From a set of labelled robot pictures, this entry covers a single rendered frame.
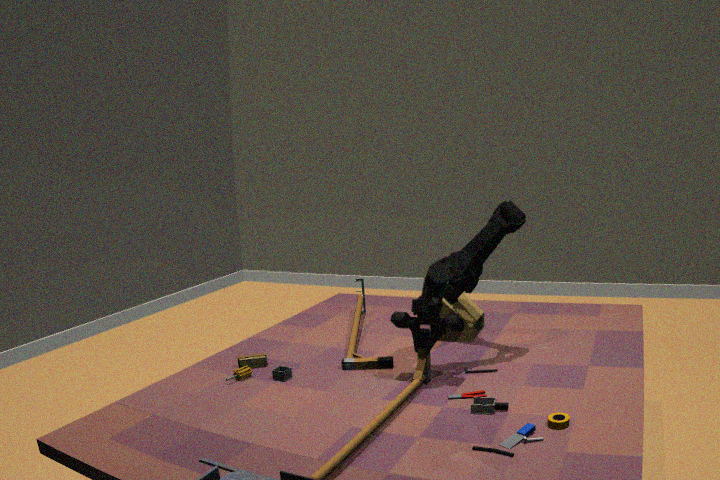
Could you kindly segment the yellow roll of tape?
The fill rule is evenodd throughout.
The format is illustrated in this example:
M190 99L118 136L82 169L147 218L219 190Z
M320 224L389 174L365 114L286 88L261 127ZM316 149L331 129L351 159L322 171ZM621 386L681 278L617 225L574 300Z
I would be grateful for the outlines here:
M569 427L570 416L565 413L552 413L548 416L547 426L553 430L564 430Z

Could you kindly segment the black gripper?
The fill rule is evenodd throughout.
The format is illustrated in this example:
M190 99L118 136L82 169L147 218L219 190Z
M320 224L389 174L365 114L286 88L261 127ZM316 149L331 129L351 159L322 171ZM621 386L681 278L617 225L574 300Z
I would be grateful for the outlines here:
M431 297L441 298L441 308L443 308L443 297L439 294L432 292L424 292L421 295L423 300L430 300ZM436 341L443 335L447 334L446 327L450 326L453 331L463 331L464 322L459 317L459 314L445 314L444 318L439 318L441 312L437 310L437 315L434 317L431 313L417 312L417 317L410 317L406 312L395 311L392 314L391 321L396 325L397 328L409 329L412 332L415 352L418 353L417 347L417 330L420 329L420 325L427 324L431 325L431 331L429 333L428 341L426 344L426 353L428 354ZM423 321L423 322L422 322Z

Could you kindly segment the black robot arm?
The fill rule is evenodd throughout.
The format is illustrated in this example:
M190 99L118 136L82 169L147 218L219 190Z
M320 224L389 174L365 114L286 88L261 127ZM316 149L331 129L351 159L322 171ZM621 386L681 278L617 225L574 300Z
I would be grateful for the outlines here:
M453 305L465 291L471 293L483 272L483 263L506 234L513 233L526 222L526 214L511 201L503 201L493 212L489 223L461 250L435 262L428 268L422 293L441 295ZM448 282L448 283L447 283ZM421 293L421 294L422 294ZM411 312L431 313L434 317L441 309L441 298L422 296L412 299Z

